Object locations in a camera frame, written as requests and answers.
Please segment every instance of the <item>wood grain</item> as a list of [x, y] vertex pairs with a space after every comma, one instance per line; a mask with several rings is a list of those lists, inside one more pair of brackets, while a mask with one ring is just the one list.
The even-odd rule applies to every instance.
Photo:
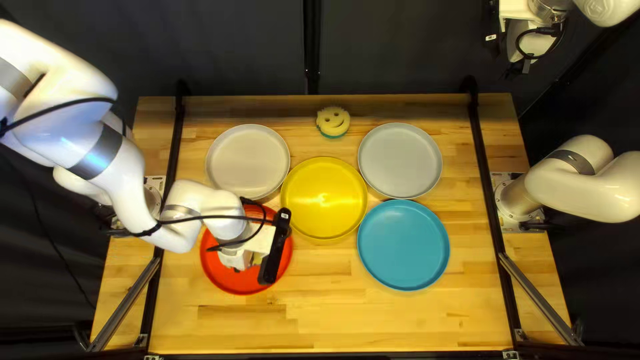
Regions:
[[[357, 168], [357, 147], [375, 126], [398, 121], [423, 128], [440, 147], [444, 169], [438, 186], [417, 200], [443, 220], [451, 259], [445, 275], [432, 287], [399, 293], [364, 270], [354, 234], [325, 247], [295, 234], [292, 263], [281, 281], [260, 294], [237, 297], [208, 281], [197, 247], [183, 255], [167, 252], [150, 351], [224, 354], [510, 347], [466, 103], [466, 96], [457, 94], [188, 98], [177, 177], [205, 183], [204, 156], [215, 137], [234, 125], [258, 123], [278, 131], [290, 148], [292, 167], [314, 156], [334, 156]], [[355, 117], [343, 138], [323, 138], [313, 126], [315, 111], [330, 104], [345, 107]], [[164, 161], [166, 168], [168, 153], [163, 155], [163, 147], [168, 149], [170, 130], [167, 137], [153, 124], [161, 114], [172, 121], [170, 98], [141, 98], [134, 135], [138, 145], [144, 144], [147, 167]], [[510, 95], [481, 95], [480, 115], [491, 169], [526, 170]], [[369, 189], [369, 208], [383, 199]], [[265, 200], [268, 206], [279, 207], [277, 194]], [[146, 264], [148, 259], [140, 258], [150, 258], [152, 247], [139, 240], [136, 246], [127, 246], [133, 241], [112, 241], [94, 333], [119, 302], [115, 294], [124, 295], [144, 267], [136, 265], [135, 259]], [[505, 241], [509, 255], [567, 319], [546, 235], [516, 234], [505, 236]], [[516, 295], [524, 330], [536, 339], [557, 341], [524, 294], [516, 289]], [[109, 348], [130, 345], [140, 329], [140, 318], [141, 311], [134, 309]]]

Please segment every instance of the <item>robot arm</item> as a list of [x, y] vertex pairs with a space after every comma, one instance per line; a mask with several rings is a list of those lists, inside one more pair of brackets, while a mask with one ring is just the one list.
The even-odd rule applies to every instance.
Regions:
[[580, 135], [496, 192], [499, 211], [518, 221], [546, 205], [600, 222], [640, 215], [640, 151], [613, 158], [601, 139]]
[[605, 28], [621, 23], [640, 8], [640, 0], [500, 0], [500, 28], [507, 31], [509, 61], [524, 57], [533, 63], [553, 51], [574, 4], [593, 24]]
[[[0, 117], [5, 118], [4, 126], [20, 121], [19, 126], [3, 130], [0, 142], [54, 167], [55, 180], [65, 188], [112, 205], [133, 235], [163, 249], [187, 252], [196, 242], [202, 220], [161, 225], [149, 213], [142, 153], [116, 130], [122, 122], [108, 112], [116, 97], [115, 86], [95, 67], [0, 20]], [[244, 208], [233, 193], [176, 181], [161, 220], [198, 215], [243, 217]], [[204, 223], [219, 243], [246, 239], [257, 227], [238, 218], [208, 218]], [[275, 232], [273, 226], [263, 226], [251, 240], [230, 244], [218, 256], [224, 265], [245, 270], [254, 253], [269, 254]]]

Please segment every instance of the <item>sponge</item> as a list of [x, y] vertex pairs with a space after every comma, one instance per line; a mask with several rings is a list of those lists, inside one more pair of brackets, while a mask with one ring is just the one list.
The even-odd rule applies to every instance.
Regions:
[[349, 112], [338, 106], [329, 106], [318, 112], [316, 127], [327, 138], [339, 138], [349, 129]]

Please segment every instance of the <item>cable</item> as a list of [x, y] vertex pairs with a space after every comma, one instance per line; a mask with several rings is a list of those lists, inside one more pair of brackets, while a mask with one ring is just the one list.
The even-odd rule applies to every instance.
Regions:
[[37, 119], [38, 117], [41, 117], [43, 115], [46, 115], [48, 113], [52, 113], [56, 110], [60, 110], [63, 108], [68, 108], [69, 106], [73, 106], [73, 105], [78, 105], [78, 104], [84, 104], [86, 102], [108, 102], [110, 104], [115, 104], [115, 100], [110, 99], [108, 97], [86, 97], [84, 99], [77, 99], [77, 100], [72, 100], [72, 101], [67, 101], [67, 102], [63, 102], [61, 104], [58, 105], [54, 105], [51, 106], [50, 108], [46, 108], [46, 109], [42, 109], [40, 111], [37, 111], [33, 114], [27, 115], [25, 117], [23, 117], [20, 120], [16, 120], [14, 122], [12, 122], [11, 124], [7, 124], [7, 119], [6, 117], [2, 119], [2, 123], [0, 124], [0, 138], [2, 138], [4, 136], [4, 134], [6, 134], [8, 131], [11, 131], [13, 129], [15, 129], [16, 127], [20, 126], [20, 125], [24, 125], [25, 123]]
[[25, 189], [29, 193], [29, 197], [31, 197], [31, 203], [33, 205], [33, 211], [35, 212], [36, 219], [38, 220], [38, 224], [40, 225], [40, 228], [42, 230], [42, 234], [47, 238], [47, 240], [49, 240], [49, 243], [51, 244], [51, 247], [56, 252], [58, 257], [62, 260], [62, 262], [65, 264], [65, 269], [67, 270], [69, 275], [71, 275], [71, 277], [73, 278], [74, 282], [76, 283], [76, 286], [78, 287], [78, 290], [80, 290], [80, 292], [82, 293], [82, 295], [84, 297], [84, 301], [86, 301], [86, 303], [95, 311], [95, 305], [93, 305], [91, 300], [89, 300], [89, 296], [84, 291], [82, 285], [80, 285], [80, 281], [78, 281], [78, 279], [74, 275], [73, 271], [71, 271], [71, 267], [69, 266], [69, 263], [67, 262], [67, 259], [65, 259], [65, 257], [62, 255], [62, 252], [60, 252], [60, 249], [58, 248], [56, 243], [53, 242], [53, 239], [51, 238], [51, 235], [49, 234], [47, 228], [44, 226], [44, 222], [42, 221], [42, 217], [40, 216], [40, 210], [38, 209], [38, 203], [36, 202], [35, 195], [33, 195], [33, 191], [31, 190], [31, 186], [29, 185], [29, 181], [27, 180], [27, 177], [22, 173], [22, 171], [20, 171], [11, 162], [11, 160], [9, 160], [9, 158], [6, 157], [6, 155], [2, 154], [2, 156], [3, 156], [4, 160], [5, 160], [5, 162], [7, 162], [9, 164], [9, 166], [11, 166], [13, 168], [13, 170], [21, 176], [22, 183], [24, 184]]
[[236, 215], [201, 215], [201, 216], [190, 217], [190, 218], [179, 218], [175, 220], [158, 220], [158, 222], [162, 225], [171, 225], [171, 224], [177, 224], [179, 222], [187, 222], [192, 220], [204, 220], [208, 218], [233, 218], [238, 220], [259, 221], [259, 222], [264, 220], [265, 223], [269, 223], [269, 224], [273, 223], [273, 221], [269, 219], [242, 217], [239, 215], [238, 216]]
[[260, 223], [260, 226], [258, 226], [258, 229], [256, 229], [256, 231], [253, 234], [251, 234], [249, 237], [247, 237], [245, 239], [236, 240], [236, 241], [230, 241], [230, 242], [224, 243], [224, 244], [217, 244], [215, 246], [212, 246], [212, 247], [208, 248], [207, 251], [221, 251], [223, 247], [246, 243], [247, 241], [253, 239], [256, 235], [258, 235], [260, 230], [262, 230], [262, 227], [264, 226], [264, 222], [267, 220], [267, 211], [264, 209], [264, 206], [262, 206], [258, 202], [255, 202], [253, 200], [247, 199], [245, 197], [240, 197], [240, 201], [242, 201], [243, 204], [253, 204], [253, 205], [256, 205], [256, 206], [260, 207], [260, 209], [262, 210], [262, 222]]
[[[528, 60], [538, 60], [538, 59], [544, 58], [545, 56], [549, 55], [549, 53], [551, 53], [560, 44], [560, 42], [564, 38], [564, 34], [566, 33], [566, 25], [568, 24], [568, 21], [569, 21], [569, 19], [566, 18], [562, 22], [553, 23], [551, 25], [551, 27], [540, 27], [540, 28], [535, 28], [535, 29], [528, 29], [528, 30], [525, 30], [525, 31], [521, 32], [516, 37], [516, 41], [515, 41], [516, 50], [522, 55], [523, 58], [528, 59]], [[542, 34], [542, 35], [548, 35], [548, 36], [554, 37], [556, 39], [551, 43], [551, 46], [543, 54], [541, 54], [541, 55], [529, 55], [529, 54], [525, 53], [524, 50], [522, 50], [522, 48], [520, 47], [520, 41], [525, 35], [533, 34], [533, 33]]]

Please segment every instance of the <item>orange plate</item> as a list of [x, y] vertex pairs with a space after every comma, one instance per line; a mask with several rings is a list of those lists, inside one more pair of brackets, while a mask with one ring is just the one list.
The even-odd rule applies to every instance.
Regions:
[[[267, 219], [272, 220], [276, 212], [266, 206], [264, 206], [264, 209], [267, 211]], [[262, 210], [258, 206], [245, 205], [244, 212], [248, 217], [262, 218]], [[252, 266], [245, 271], [235, 272], [234, 269], [222, 265], [220, 259], [218, 259], [217, 252], [207, 252], [209, 247], [217, 244], [218, 242], [207, 229], [202, 235], [202, 243], [200, 244], [200, 261], [202, 262], [204, 273], [207, 274], [207, 277], [214, 285], [222, 291], [234, 295], [251, 295], [259, 293], [271, 286], [258, 284], [259, 266]], [[284, 244], [284, 250], [282, 251], [282, 259], [280, 260], [276, 282], [281, 278], [285, 270], [287, 270], [292, 253], [293, 239], [288, 237]]]

